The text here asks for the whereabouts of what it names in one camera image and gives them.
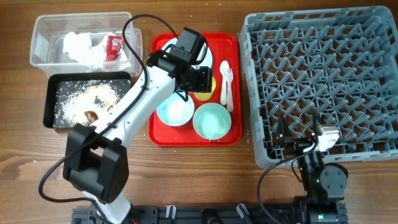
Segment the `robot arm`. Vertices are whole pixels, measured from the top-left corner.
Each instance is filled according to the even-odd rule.
[[[300,223],[342,223],[337,202],[345,197],[348,171],[337,163],[322,161],[322,153],[332,148],[340,137],[339,130],[333,124],[325,124],[318,114],[314,114],[312,120],[312,138],[293,138],[284,117],[278,119],[275,142],[286,154],[296,155],[294,158],[302,176],[299,181],[305,191],[305,197],[294,198],[296,220]]]
[[[147,90],[139,101],[124,115],[118,123],[103,136],[108,139],[120,139],[121,145],[129,148],[134,136],[141,129],[149,116],[164,100],[170,97],[175,90],[175,79],[168,76],[168,72],[159,67],[147,67],[149,82]],[[140,79],[113,108],[112,113],[106,119],[99,119],[93,123],[95,132],[100,133],[112,122],[124,109],[136,98],[144,85],[144,77]]]
[[[184,101],[188,91],[211,91],[211,69],[192,67],[200,63],[201,60],[196,59],[204,45],[207,47],[207,41],[202,35],[184,28],[170,53],[158,50],[149,55],[147,76],[141,75],[107,118],[95,121],[91,127],[77,124],[70,131],[65,155],[71,154],[71,157],[65,161],[63,177],[97,202],[108,223],[125,222],[131,211],[131,204],[123,193],[129,176],[127,149],[148,117],[176,91],[185,92],[185,97],[180,94]],[[104,132],[115,119],[119,120]],[[79,150],[86,142],[92,144]],[[104,149],[102,156],[92,151],[99,147]]]

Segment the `light blue bowl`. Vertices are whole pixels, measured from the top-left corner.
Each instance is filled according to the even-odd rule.
[[[159,119],[163,123],[174,127],[187,123],[194,111],[195,105],[191,96],[188,95],[188,102],[184,102],[176,93],[173,93],[156,108]]]
[[[207,103],[199,107],[193,115],[193,127],[205,139],[220,139],[231,128],[231,115],[224,106]]]

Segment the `yellow cup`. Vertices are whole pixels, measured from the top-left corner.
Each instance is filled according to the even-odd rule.
[[[213,77],[211,81],[211,93],[194,93],[194,95],[200,101],[207,101],[210,99],[215,89],[216,89],[216,79]]]

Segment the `white tissue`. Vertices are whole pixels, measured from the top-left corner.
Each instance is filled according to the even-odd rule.
[[[63,53],[68,53],[68,56],[78,63],[92,65],[92,70],[105,68],[102,66],[102,63],[106,61],[106,45],[108,43],[108,36],[110,35],[115,36],[110,32],[104,36],[103,40],[97,46],[92,47],[90,33],[76,35],[74,32],[69,32],[63,39]],[[122,49],[115,61],[126,60],[127,56]],[[130,63],[121,64],[119,70],[130,66]]]

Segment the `clear plastic container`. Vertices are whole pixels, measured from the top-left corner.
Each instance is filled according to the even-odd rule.
[[[92,46],[98,45],[106,34],[122,36],[124,24],[132,16],[129,12],[101,12],[39,16],[36,19],[30,45],[30,64],[43,70],[48,77],[59,73],[126,71],[138,76],[142,68],[130,50],[123,45],[127,60],[78,63],[63,53],[63,38],[69,33],[90,33]],[[142,58],[142,37],[132,23],[126,29],[126,38]]]

